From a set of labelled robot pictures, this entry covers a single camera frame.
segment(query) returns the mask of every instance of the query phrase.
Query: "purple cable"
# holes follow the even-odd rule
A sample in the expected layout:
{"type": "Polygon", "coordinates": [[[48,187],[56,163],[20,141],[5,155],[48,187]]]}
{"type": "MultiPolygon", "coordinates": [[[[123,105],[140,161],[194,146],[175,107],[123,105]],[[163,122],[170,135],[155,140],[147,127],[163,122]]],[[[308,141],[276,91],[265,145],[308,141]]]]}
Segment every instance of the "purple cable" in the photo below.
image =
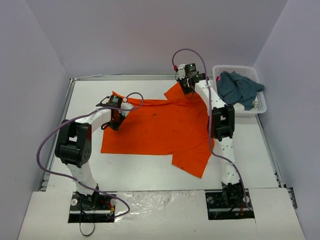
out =
{"type": "Polygon", "coordinates": [[[75,177],[73,176],[70,176],[70,175],[67,175],[67,174],[64,174],[64,173],[59,173],[59,172],[55,172],[55,171],[51,171],[51,170],[48,170],[46,169],[44,166],[42,166],[41,162],[40,162],[40,152],[41,152],[41,149],[43,148],[43,146],[45,145],[45,143],[48,141],[48,139],[53,135],[55,134],[58,130],[60,130],[61,128],[63,128],[65,125],[67,124],[70,124],[70,123],[73,123],[75,120],[78,120],[78,119],[82,119],[82,118],[86,118],[86,117],[89,117],[91,116],[92,114],[95,114],[96,112],[100,111],[100,110],[105,110],[105,109],[113,109],[113,110],[120,110],[120,111],[134,111],[134,110],[137,110],[139,109],[143,103],[144,103],[144,97],[139,93],[139,92],[132,92],[130,93],[128,96],[126,96],[126,98],[128,98],[129,96],[133,95],[133,94],[138,94],[140,95],[141,97],[141,103],[139,106],[135,107],[135,108],[132,108],[132,109],[122,109],[122,108],[116,108],[116,107],[112,107],[112,106],[106,106],[106,107],[101,107],[99,109],[96,109],[88,114],[85,114],[85,115],[81,115],[81,116],[77,116],[77,117],[74,117],[68,121],[65,121],[64,123],[62,123],[61,125],[59,125],[55,130],[53,130],[51,133],[49,133],[48,136],[46,136],[44,138],[44,140],[40,143],[40,146],[38,148],[38,151],[36,152],[36,163],[38,164],[38,166],[43,170],[45,171],[46,173],[49,173],[49,174],[53,174],[53,175],[57,175],[57,176],[62,176],[62,177],[66,177],[66,178],[69,178],[69,179],[72,179],[73,181],[75,182],[78,182],[82,187],[84,188],[87,188],[89,190],[92,190],[92,191],[95,191],[99,194],[103,194],[105,196],[108,196],[108,197],[111,197],[111,198],[114,198],[114,199],[117,199],[119,200],[120,202],[122,202],[127,208],[128,210],[123,212],[123,213],[120,213],[118,215],[115,215],[113,216],[112,218],[118,218],[118,217],[121,217],[127,213],[130,212],[130,206],[128,205],[128,203],[126,203],[124,200],[122,200],[120,197],[117,197],[117,196],[114,196],[112,194],[109,194],[109,193],[106,193],[104,191],[101,191],[101,190],[98,190],[98,189],[95,189],[95,188],[92,188],[92,187],[89,187],[85,184],[83,184],[82,182],[80,182],[78,179],[76,179],[75,177]]]}
{"type": "MultiPolygon", "coordinates": [[[[203,64],[205,81],[206,81],[206,84],[207,84],[207,86],[208,86],[208,85],[209,85],[209,80],[208,80],[208,78],[207,78],[208,75],[207,75],[207,67],[206,67],[205,61],[204,61],[204,59],[202,58],[202,56],[201,56],[198,52],[196,52],[195,50],[190,49],[190,48],[182,48],[182,49],[176,51],[176,52],[173,54],[173,56],[172,56],[172,65],[173,65],[173,66],[175,65],[174,59],[175,59],[176,54],[179,53],[179,52],[181,52],[181,51],[191,51],[191,52],[195,53],[196,55],[198,55],[198,57],[201,59],[202,64],[203,64]]],[[[243,179],[242,179],[242,177],[241,177],[241,174],[240,174],[239,169],[237,168],[237,166],[236,166],[230,159],[228,159],[228,158],[226,158],[226,157],[224,157],[224,156],[215,154],[214,149],[213,149],[213,147],[212,147],[212,144],[211,144],[211,128],[212,128],[212,125],[211,125],[211,122],[212,122],[212,111],[211,111],[211,109],[212,109],[212,103],[211,103],[211,89],[210,89],[210,87],[208,87],[208,91],[209,91],[209,109],[210,109],[210,113],[209,113],[209,123],[210,123],[210,124],[209,124],[209,129],[208,129],[208,140],[209,140],[209,146],[210,146],[211,153],[212,153],[212,155],[214,155],[214,156],[217,157],[217,158],[221,158],[221,159],[226,160],[227,162],[229,162],[229,163],[234,167],[236,173],[237,173],[238,176],[239,176],[239,181],[240,181],[241,186],[242,186],[242,189],[243,189],[243,194],[244,194],[244,196],[247,196],[247,195],[246,195],[246,190],[245,190],[244,181],[243,181],[243,179]]],[[[249,204],[248,204],[248,202],[247,202],[247,198],[245,197],[244,199],[245,199],[245,205],[246,205],[246,207],[247,207],[250,211],[253,211],[253,210],[249,207],[249,204]]]]}

